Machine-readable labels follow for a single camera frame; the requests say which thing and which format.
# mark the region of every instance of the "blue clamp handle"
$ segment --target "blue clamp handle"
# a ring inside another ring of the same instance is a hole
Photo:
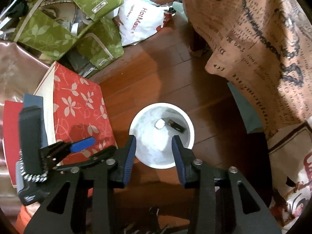
[[[79,151],[82,151],[88,147],[91,147],[96,143],[96,139],[94,137],[88,137],[86,139],[83,139],[79,142],[73,143],[69,149],[70,152],[77,153]]]

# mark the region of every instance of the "red folder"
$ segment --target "red folder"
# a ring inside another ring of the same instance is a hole
[[[19,160],[18,117],[23,103],[5,101],[3,113],[3,150],[13,187],[16,187],[15,164]]]

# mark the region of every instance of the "white bowl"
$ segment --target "white bowl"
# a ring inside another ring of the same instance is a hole
[[[159,119],[172,119],[185,127],[180,133],[169,125],[161,129],[155,127]],[[133,119],[129,134],[136,137],[135,156],[145,165],[156,169],[167,169],[175,166],[171,149],[171,139],[179,135],[185,148],[194,145],[194,127],[188,115],[175,105],[156,103],[143,108]]]

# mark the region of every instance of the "newspaper print fabric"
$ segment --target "newspaper print fabric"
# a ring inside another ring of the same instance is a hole
[[[257,111],[267,138],[312,115],[312,26],[296,0],[184,0],[225,77]]]

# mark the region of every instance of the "wooden leg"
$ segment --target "wooden leg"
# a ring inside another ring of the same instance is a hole
[[[194,55],[193,53],[198,53],[199,51],[201,51],[205,48],[206,46],[206,41],[203,37],[201,37],[192,27],[191,28],[191,39],[190,39],[190,49],[191,49],[191,53],[192,55]]]

